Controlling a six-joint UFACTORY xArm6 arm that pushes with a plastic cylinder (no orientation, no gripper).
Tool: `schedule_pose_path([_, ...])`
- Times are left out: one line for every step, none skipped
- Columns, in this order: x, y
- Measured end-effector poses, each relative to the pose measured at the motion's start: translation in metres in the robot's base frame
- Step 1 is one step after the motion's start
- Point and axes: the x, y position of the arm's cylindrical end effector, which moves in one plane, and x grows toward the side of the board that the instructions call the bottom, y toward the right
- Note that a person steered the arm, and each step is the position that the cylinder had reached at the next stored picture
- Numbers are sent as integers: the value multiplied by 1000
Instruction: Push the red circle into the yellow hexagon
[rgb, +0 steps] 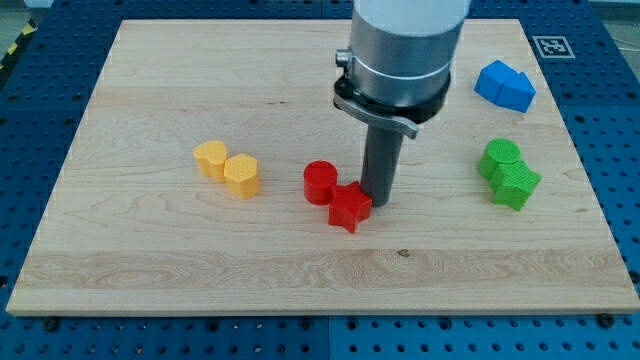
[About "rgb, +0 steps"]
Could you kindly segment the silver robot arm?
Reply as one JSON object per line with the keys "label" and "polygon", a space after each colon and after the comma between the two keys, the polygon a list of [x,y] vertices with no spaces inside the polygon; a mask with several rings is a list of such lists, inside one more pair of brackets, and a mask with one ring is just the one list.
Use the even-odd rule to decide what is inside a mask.
{"label": "silver robot arm", "polygon": [[470,0],[355,0],[334,104],[371,128],[415,138],[441,108]]}

